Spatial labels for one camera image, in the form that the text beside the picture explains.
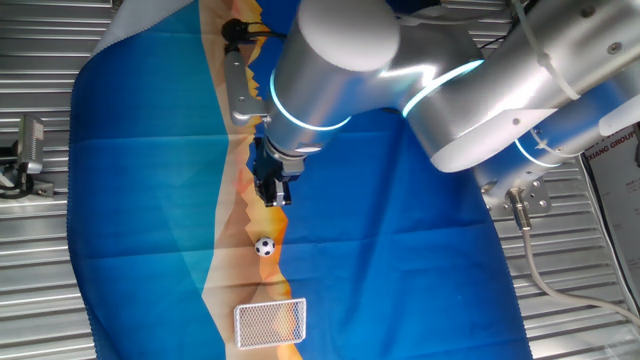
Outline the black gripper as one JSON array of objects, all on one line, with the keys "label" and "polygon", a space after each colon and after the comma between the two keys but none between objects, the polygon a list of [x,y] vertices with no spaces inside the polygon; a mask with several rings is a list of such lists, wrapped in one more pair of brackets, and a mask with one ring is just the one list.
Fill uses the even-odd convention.
[{"label": "black gripper", "polygon": [[265,207],[290,205],[292,200],[288,182],[296,181],[304,171],[305,156],[280,150],[268,137],[256,137],[254,145],[253,173],[258,179],[255,182],[257,195]]}]

